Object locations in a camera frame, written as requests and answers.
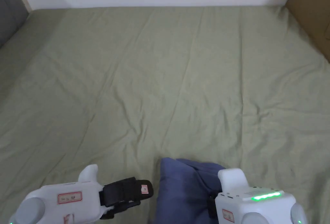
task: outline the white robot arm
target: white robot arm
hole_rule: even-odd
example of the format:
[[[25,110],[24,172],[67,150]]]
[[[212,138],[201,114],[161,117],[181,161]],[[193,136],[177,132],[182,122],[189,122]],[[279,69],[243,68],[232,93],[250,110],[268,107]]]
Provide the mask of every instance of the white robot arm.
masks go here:
[[[78,182],[46,185],[29,193],[9,224],[91,224],[152,197],[148,180],[129,178],[101,186],[97,165],[89,165]]]
[[[308,224],[294,196],[250,187],[241,169],[218,172],[222,192],[215,198],[219,224]]]

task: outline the wrinkled sheet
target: wrinkled sheet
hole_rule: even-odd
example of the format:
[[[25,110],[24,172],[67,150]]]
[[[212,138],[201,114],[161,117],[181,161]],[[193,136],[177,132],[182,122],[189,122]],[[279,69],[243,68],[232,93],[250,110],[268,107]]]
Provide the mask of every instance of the wrinkled sheet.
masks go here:
[[[0,222],[30,191],[135,176],[163,157],[240,167],[330,220],[330,71],[281,7],[38,10],[0,50]]]

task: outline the white plastic housing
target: white plastic housing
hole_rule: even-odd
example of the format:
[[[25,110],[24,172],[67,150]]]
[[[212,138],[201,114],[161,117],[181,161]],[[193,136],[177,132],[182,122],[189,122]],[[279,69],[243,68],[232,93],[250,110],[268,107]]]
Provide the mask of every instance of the white plastic housing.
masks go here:
[[[13,224],[93,223],[113,207],[100,205],[97,165],[87,166],[78,182],[46,185],[29,193],[10,219]]]
[[[222,193],[215,199],[219,224],[292,224],[291,208],[296,199],[293,195],[281,190],[250,187],[242,170],[226,169],[218,173]],[[253,197],[279,193],[278,196],[253,200]],[[259,213],[263,218],[245,218],[247,213]]]

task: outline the blue cloth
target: blue cloth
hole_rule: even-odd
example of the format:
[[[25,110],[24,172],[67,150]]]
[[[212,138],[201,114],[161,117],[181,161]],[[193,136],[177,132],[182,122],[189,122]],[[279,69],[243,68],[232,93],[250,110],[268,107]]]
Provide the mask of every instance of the blue cloth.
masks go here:
[[[207,199],[221,191],[221,169],[214,163],[163,158],[154,224],[217,224],[209,218]]]

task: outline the gray headboard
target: gray headboard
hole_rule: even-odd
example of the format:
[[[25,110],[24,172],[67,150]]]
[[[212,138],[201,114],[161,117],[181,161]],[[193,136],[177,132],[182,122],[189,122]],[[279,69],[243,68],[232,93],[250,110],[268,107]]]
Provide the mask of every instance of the gray headboard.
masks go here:
[[[0,47],[23,25],[27,16],[22,0],[0,0]]]

